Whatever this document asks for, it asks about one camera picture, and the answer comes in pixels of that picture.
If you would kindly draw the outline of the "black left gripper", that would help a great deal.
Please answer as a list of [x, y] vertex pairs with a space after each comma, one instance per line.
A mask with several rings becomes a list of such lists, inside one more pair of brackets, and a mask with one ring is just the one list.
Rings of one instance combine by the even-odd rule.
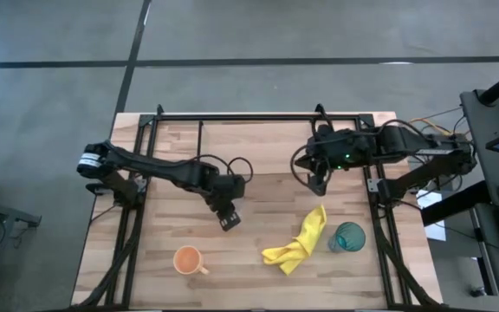
[[211, 185], [208, 206], [217, 214], [223, 231], [228, 231], [241, 222], [233, 200], [244, 196], [245, 184], [243, 176], [235, 174], [219, 175]]

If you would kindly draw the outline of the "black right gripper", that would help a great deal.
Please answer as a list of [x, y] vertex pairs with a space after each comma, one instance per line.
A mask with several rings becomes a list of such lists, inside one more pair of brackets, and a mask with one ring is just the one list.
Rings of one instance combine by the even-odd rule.
[[[328, 125], [319, 125], [308, 140], [307, 155], [295, 165], [309, 170], [349, 169], [368, 165], [373, 155], [373, 136], [351, 129], [334, 131]], [[309, 175], [309, 189], [317, 196], [324, 196], [332, 176], [331, 171]]]

